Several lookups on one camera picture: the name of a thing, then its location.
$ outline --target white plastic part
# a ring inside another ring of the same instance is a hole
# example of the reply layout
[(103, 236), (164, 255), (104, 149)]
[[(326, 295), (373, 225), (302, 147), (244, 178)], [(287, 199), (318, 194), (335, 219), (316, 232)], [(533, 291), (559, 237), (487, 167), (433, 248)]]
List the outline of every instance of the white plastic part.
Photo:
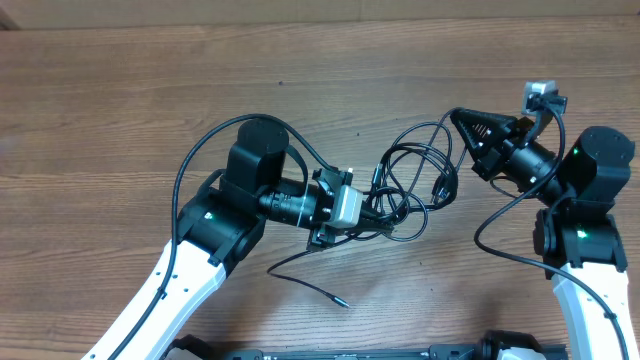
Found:
[[(562, 270), (577, 277), (592, 288), (616, 313), (629, 351), (629, 359), (639, 360), (636, 337), (629, 316), (627, 273), (615, 266), (584, 263), (582, 268), (569, 264)], [(569, 330), (569, 343), (574, 360), (620, 360), (620, 345), (611, 321), (604, 317), (602, 307), (581, 287), (564, 277), (554, 275), (556, 294)]]
[(510, 348), (500, 350), (497, 360), (546, 360), (547, 358), (532, 349)]
[[(106, 360), (140, 319), (151, 303), (167, 271), (171, 242), (160, 256), (153, 272), (109, 330), (83, 360)], [(118, 356), (124, 359), (158, 359), (173, 341), (193, 311), (216, 291), (226, 278), (223, 265), (207, 261), (209, 253), (183, 241), (178, 245), (176, 262), (166, 297), (158, 302), (147, 321)]]

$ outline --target wooden surface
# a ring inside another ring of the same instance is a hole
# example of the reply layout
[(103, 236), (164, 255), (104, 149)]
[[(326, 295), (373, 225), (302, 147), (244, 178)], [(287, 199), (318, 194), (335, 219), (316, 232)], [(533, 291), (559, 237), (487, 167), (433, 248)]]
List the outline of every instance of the wooden surface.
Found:
[(635, 15), (636, 0), (0, 0), (20, 29)]
[[(233, 116), (285, 119), (329, 163), (353, 167), (362, 188), (409, 126), (454, 106), (517, 114), (528, 79), (556, 79), (569, 96), (570, 144), (591, 125), (640, 139), (638, 17), (3, 32), (0, 44), (2, 359), (73, 359), (91, 348), (169, 238), (170, 193), (184, 155)], [(196, 157), (183, 202), (225, 166), (235, 135), (235, 128), (222, 133)], [(557, 131), (550, 127), (541, 141), (555, 148)], [(614, 211), (636, 334), (638, 165), (636, 158)], [(288, 163), (286, 175), (299, 176), (295, 168)], [(183, 333), (269, 350), (415, 348), (475, 342), (489, 328), (566, 343), (542, 271), (473, 245), (476, 227), (507, 199), (469, 168), (467, 159), (458, 200), (431, 215), (421, 239), (352, 244), (283, 268), (351, 309), (265, 274), (307, 238), (270, 223)], [(408, 181), (414, 169), (409, 161), (398, 174)], [(418, 193), (427, 196), (433, 178), (428, 171)], [(535, 256), (540, 207), (517, 207), (485, 241)]]

